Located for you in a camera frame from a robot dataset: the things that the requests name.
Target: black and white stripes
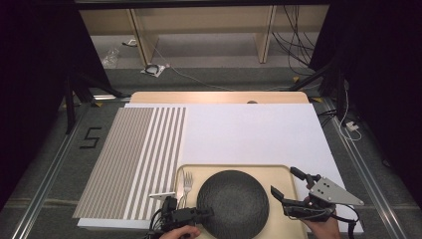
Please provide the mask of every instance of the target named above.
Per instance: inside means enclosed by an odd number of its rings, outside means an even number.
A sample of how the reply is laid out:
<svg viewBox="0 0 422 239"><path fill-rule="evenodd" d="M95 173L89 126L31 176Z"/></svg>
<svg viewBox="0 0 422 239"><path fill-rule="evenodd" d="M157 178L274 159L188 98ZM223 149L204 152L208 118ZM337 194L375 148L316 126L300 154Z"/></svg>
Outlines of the black and white stripes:
<svg viewBox="0 0 422 239"><path fill-rule="evenodd" d="M74 217L149 220L174 190L186 108L119 109Z"/></svg>

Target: white cable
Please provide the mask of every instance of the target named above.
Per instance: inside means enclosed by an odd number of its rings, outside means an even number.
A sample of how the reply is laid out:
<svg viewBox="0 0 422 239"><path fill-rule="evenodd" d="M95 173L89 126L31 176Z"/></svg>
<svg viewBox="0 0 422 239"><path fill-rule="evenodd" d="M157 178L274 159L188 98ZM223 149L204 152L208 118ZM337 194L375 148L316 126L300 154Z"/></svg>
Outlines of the white cable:
<svg viewBox="0 0 422 239"><path fill-rule="evenodd" d="M164 60L164 62L166 62L166 63L168 63L168 61L161 55L161 53L155 48L155 46L154 45L152 45L151 43L149 43L149 45L151 45L152 46L152 48L155 50L155 52L157 52L158 53L158 55L160 56L160 58L162 59L162 60ZM216 89L221 89L221 90L225 90L225 91L228 91L228 92L238 92L238 91L236 91L236 90L233 90L233 89L229 89L229 88L224 88L224 87L219 87L219 86L213 86L213 85L209 85L209 84L206 84L206 83L204 83L204 82L202 82L202 81L200 81L200 80L198 80L198 79L196 79L196 78L193 78L193 77L190 77L190 76L187 76L187 75L184 75L184 74L181 74L180 72L178 72L175 68L173 68L173 66L172 66L172 64L170 63L170 64L168 64L169 65L169 67L175 72L175 73L177 73L178 75L180 75L180 76L182 76L182 77L185 77L185 78L189 78L189 79L191 79L191 80L193 80L193 81L195 81L195 82L198 82L198 83L200 83L200 84L202 84L202 85L204 85L204 86L207 86L207 87L210 87L210 88L216 88ZM272 91L272 90L276 90L276 89L288 89L289 87L274 87L274 88L269 88L269 89L266 89L266 90L261 90L261 91L263 91L263 92L269 92L269 91Z"/></svg>
<svg viewBox="0 0 422 239"><path fill-rule="evenodd" d="M347 112L348 112L348 94L347 94L347 90L346 89L344 89L344 91L345 91L345 112L344 112L343 118L340 121L340 124L338 125L338 131L341 133L341 135L344 138L349 139L349 140L352 140L352 141L358 141L358 140L360 140L362 138L362 134L360 134L360 132L357 129L355 130L355 132L357 132L359 134L359 137L358 138L351 138L349 136L346 136L346 135L344 135L344 133L341 130L341 125L344 122L345 116L347 115Z"/></svg>

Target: black plate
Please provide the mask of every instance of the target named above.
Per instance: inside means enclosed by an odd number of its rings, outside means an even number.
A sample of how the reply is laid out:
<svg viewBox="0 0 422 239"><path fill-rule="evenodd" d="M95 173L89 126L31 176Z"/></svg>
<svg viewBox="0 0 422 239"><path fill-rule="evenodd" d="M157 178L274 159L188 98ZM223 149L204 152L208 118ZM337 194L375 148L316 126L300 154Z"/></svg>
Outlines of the black plate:
<svg viewBox="0 0 422 239"><path fill-rule="evenodd" d="M218 172L208 178L198 193L198 208L212 207L214 216L203 222L218 239L248 239L258 235L270 212L263 186L248 173Z"/></svg>

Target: fork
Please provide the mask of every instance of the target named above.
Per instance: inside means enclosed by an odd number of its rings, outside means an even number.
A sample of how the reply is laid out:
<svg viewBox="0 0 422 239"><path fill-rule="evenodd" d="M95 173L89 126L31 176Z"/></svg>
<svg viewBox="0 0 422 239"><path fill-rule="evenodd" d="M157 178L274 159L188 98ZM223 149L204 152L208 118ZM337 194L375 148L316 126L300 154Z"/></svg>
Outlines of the fork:
<svg viewBox="0 0 422 239"><path fill-rule="evenodd" d="M184 198L183 208L186 207L187 194L192 190L192 184L193 184L192 172L186 172L184 176L184 180L183 180L183 190L184 190L183 191L183 198Z"/></svg>

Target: human hand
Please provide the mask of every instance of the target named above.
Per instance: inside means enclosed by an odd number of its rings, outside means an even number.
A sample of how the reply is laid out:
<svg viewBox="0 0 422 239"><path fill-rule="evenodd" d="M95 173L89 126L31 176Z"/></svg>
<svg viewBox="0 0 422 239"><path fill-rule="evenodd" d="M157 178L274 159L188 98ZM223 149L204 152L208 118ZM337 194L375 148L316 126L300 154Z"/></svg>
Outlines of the human hand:
<svg viewBox="0 0 422 239"><path fill-rule="evenodd" d="M185 234L189 234L190 237L188 238L192 239L192 238L197 238L201 234L201 232L199 231L197 227L186 225L186 226L176 228L174 230L171 230L167 233L162 234L162 236L159 239L179 239L181 236Z"/></svg>
<svg viewBox="0 0 422 239"><path fill-rule="evenodd" d="M338 228L338 221L329 217L326 222L312 222L308 220L301 220L313 232L317 239L340 239L340 230Z"/></svg>

